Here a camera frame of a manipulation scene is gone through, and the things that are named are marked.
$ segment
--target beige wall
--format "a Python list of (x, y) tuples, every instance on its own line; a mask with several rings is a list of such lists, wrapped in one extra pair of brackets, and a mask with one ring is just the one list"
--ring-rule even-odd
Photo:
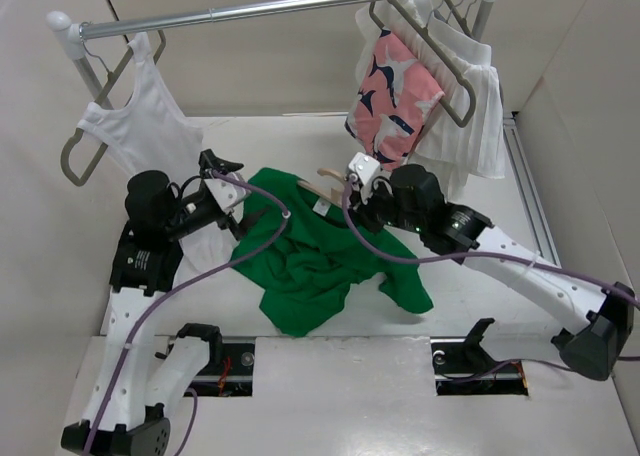
[[(128, 19), (268, 0), (111, 1), (120, 19)], [(584, 1), (496, 2), (485, 41), (493, 46), (507, 109), (521, 109)], [(356, 91), (362, 49), (358, 8), (170, 30), (159, 67), (189, 114), (344, 111)]]
[[(518, 116), (565, 266), (640, 287), (640, 0), (588, 0)], [(640, 329), (627, 354), (640, 354)], [(640, 367), (616, 385), (640, 440)]]
[[(0, 454), (7, 456), (49, 455), (58, 444), (124, 221), (126, 180), (116, 168), (101, 165), (82, 189), (60, 171), (60, 150), (90, 95), (45, 25), (54, 9), (110, 18), (104, 0), (0, 0)], [(124, 52), (116, 39), (92, 47), (111, 65)], [(82, 145), (75, 164), (93, 150)]]

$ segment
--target clothing tag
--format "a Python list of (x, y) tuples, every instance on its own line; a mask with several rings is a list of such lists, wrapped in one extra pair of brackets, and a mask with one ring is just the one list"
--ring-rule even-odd
[(313, 211), (318, 213), (320, 216), (326, 216), (330, 207), (331, 203), (329, 201), (324, 198), (318, 198), (316, 204), (313, 205)]

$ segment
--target silver pole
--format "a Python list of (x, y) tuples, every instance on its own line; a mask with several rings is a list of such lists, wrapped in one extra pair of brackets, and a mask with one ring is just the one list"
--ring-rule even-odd
[(476, 20), (473, 22), (473, 29), (471, 30), (471, 35), (476, 41), (480, 41), (482, 39), (484, 28), (487, 26), (487, 21), (489, 21), (491, 8), (493, 8), (493, 3), (488, 1), (482, 1), (480, 3), (478, 14), (476, 15)]
[(114, 21), (84, 25), (80, 28), (82, 39), (107, 38), (123, 34), (133, 34), (142, 31), (156, 31), (159, 29), (176, 28), (202, 23), (217, 23), (234, 19), (254, 18), (270, 14), (292, 13), (309, 9), (344, 6), (349, 4), (367, 3), (379, 0), (282, 0), (266, 3), (247, 4), (230, 8), (207, 9), (205, 11), (158, 16), (155, 18), (132, 19), (129, 21)]
[[(89, 63), (89, 60), (86, 57), (74, 59), (73, 64), (80, 73), (84, 84), (86, 84), (87, 88), (89, 88), (89, 91), (91, 92), (93, 98), (97, 98), (98, 94), (100, 94), (100, 91), (102, 91), (102, 85), (100, 84), (100, 80), (98, 79), (95, 71), (91, 67), (91, 63)], [(102, 106), (105, 109), (113, 109), (113, 106), (111, 105), (111, 102), (108, 98), (104, 101)]]

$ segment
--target green shirt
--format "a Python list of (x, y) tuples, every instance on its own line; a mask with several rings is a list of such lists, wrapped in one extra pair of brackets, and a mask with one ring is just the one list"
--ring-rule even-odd
[[(433, 303), (422, 287), (417, 265), (378, 258), (363, 247), (332, 206), (323, 217), (313, 211), (318, 196), (297, 185), (298, 178), (274, 169), (260, 170), (250, 183), (269, 191), (291, 211), (285, 232), (262, 253), (236, 267), (265, 289), (260, 309), (283, 333), (304, 336), (339, 313), (352, 284), (379, 272), (386, 275), (380, 291), (411, 313), (424, 313)], [(244, 203), (244, 214), (269, 207), (240, 242), (233, 258), (264, 243), (280, 226), (281, 211), (259, 194)], [(360, 229), (380, 250), (411, 258), (414, 255), (387, 231), (374, 235)]]

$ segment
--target screw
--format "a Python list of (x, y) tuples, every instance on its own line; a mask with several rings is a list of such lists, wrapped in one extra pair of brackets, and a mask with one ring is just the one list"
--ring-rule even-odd
[(240, 356), (240, 362), (242, 363), (243, 366), (251, 366), (253, 365), (253, 360), (254, 360), (254, 356), (253, 353), (242, 353), (242, 356)]
[(446, 359), (444, 359), (445, 354), (444, 351), (442, 351), (441, 349), (438, 349), (436, 351), (433, 352), (433, 362), (436, 363), (438, 366), (442, 366), (444, 363), (446, 363)]

